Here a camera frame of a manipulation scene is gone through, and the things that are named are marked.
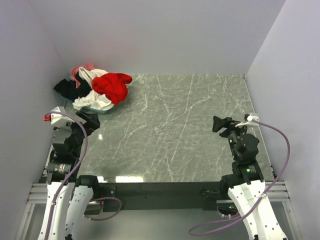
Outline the red t shirt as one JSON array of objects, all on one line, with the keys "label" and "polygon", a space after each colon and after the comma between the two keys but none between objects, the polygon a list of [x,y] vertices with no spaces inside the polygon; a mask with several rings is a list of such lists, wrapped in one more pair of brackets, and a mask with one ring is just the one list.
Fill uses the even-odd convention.
[{"label": "red t shirt", "polygon": [[133,78],[124,73],[106,73],[95,77],[92,81],[92,89],[100,95],[105,95],[112,104],[117,105],[125,101],[128,96],[127,85]]}]

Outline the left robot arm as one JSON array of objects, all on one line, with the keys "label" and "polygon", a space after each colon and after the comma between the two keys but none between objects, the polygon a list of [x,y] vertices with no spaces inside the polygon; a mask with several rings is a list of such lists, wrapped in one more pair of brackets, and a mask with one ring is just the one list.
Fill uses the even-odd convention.
[{"label": "left robot arm", "polygon": [[79,121],[56,107],[44,115],[54,129],[52,151],[46,168],[47,197],[40,240],[74,240],[76,227],[89,201],[100,195],[99,181],[94,175],[78,176],[86,155],[88,137],[100,127],[99,115],[78,110]]}]

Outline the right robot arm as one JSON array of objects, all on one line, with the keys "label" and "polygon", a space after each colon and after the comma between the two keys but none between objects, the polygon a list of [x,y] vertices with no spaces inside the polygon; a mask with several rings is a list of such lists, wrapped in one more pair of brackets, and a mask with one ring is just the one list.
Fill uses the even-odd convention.
[{"label": "right robot arm", "polygon": [[251,240],[286,240],[269,197],[267,185],[256,156],[259,139],[248,133],[248,127],[258,126],[260,118],[255,113],[246,114],[244,121],[231,117],[213,117],[212,131],[226,138],[233,158],[232,174],[221,178],[219,193],[232,200],[240,221],[244,223]]}]

